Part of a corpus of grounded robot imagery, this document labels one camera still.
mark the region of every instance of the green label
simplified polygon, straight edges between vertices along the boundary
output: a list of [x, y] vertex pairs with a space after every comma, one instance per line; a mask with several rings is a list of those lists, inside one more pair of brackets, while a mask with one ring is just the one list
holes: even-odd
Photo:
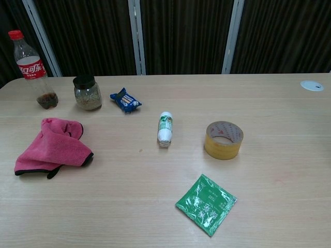
[[202, 174], [176, 207], [212, 236], [236, 201], [236, 197]]
[[169, 129], [172, 131], [172, 118], [168, 115], [163, 115], [160, 118], [159, 122], [159, 130], [161, 129]]

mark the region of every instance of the red label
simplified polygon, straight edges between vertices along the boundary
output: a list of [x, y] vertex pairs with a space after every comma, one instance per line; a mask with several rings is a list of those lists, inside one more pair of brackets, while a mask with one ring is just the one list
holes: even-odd
[[18, 65], [25, 79], [38, 79], [46, 75], [41, 59], [29, 65]]

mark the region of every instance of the yellow tape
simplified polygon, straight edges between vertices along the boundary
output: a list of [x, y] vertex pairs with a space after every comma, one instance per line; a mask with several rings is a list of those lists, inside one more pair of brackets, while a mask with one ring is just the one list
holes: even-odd
[[[214, 137], [226, 137], [232, 143], [224, 144], [214, 140]], [[206, 130], [205, 150], [215, 159], [232, 159], [237, 156], [243, 138], [244, 133], [237, 125], [227, 121], [213, 122]]]

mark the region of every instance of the pink towel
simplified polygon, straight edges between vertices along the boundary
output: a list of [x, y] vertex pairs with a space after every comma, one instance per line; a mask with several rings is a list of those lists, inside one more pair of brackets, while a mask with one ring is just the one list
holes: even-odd
[[93, 156], [79, 141], [83, 126], [77, 121], [46, 118], [32, 144], [17, 158], [15, 175], [45, 172], [56, 175], [62, 165], [83, 166]]

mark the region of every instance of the black jar lid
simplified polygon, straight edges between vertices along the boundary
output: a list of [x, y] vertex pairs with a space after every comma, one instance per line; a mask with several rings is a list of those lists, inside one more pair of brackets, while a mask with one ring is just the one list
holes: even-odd
[[89, 89], [95, 85], [95, 80], [93, 75], [80, 75], [73, 79], [73, 84], [77, 89]]

